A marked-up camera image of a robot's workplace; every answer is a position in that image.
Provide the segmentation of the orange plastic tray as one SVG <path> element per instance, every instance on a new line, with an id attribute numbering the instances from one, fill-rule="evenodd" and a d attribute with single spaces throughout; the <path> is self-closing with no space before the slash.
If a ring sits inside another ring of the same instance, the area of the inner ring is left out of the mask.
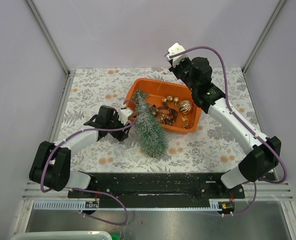
<path id="1" fill-rule="evenodd" d="M 139 78 L 129 89 L 126 99 L 132 100 L 137 90 L 148 94 L 147 102 L 159 111 L 158 120 L 171 120 L 174 118 L 174 112 L 177 112 L 173 123 L 162 124 L 164 130 L 185 135 L 197 129 L 202 110 L 193 103 L 191 91 L 187 86 Z"/>

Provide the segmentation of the small frosted christmas tree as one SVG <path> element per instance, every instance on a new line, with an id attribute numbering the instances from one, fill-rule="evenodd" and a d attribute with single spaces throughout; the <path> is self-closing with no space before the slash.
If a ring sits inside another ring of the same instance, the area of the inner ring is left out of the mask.
<path id="1" fill-rule="evenodd" d="M 142 151 L 151 158 L 162 158 L 168 149 L 168 139 L 160 121 L 153 114 L 157 109 L 148 102 L 149 95 L 141 89 L 135 91 L 136 139 Z"/>

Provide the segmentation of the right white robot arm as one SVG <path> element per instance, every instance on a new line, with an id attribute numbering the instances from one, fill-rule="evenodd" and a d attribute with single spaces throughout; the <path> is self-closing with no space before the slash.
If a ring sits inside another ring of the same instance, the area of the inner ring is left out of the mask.
<path id="1" fill-rule="evenodd" d="M 278 164 L 281 141 L 255 129 L 231 107 L 227 95 L 212 83 L 212 68 L 207 58 L 189 59 L 186 55 L 168 57 L 169 71 L 191 91 L 194 104 L 217 120 L 239 143 L 245 157 L 220 180 L 232 189 L 245 182 L 256 182 Z"/>

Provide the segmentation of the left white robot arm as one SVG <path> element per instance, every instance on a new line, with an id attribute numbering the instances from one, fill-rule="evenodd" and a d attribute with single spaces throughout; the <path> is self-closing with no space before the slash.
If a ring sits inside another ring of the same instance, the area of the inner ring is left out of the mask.
<path id="1" fill-rule="evenodd" d="M 134 111 L 125 104 L 120 110 L 102 105 L 97 114 L 72 135 L 56 142 L 43 141 L 38 146 L 29 180 L 40 184 L 46 193 L 63 189 L 87 189 L 92 177 L 80 171 L 71 170 L 71 159 L 90 144 L 98 142 L 106 135 L 122 142 L 128 138 L 133 122 L 129 122 Z"/>

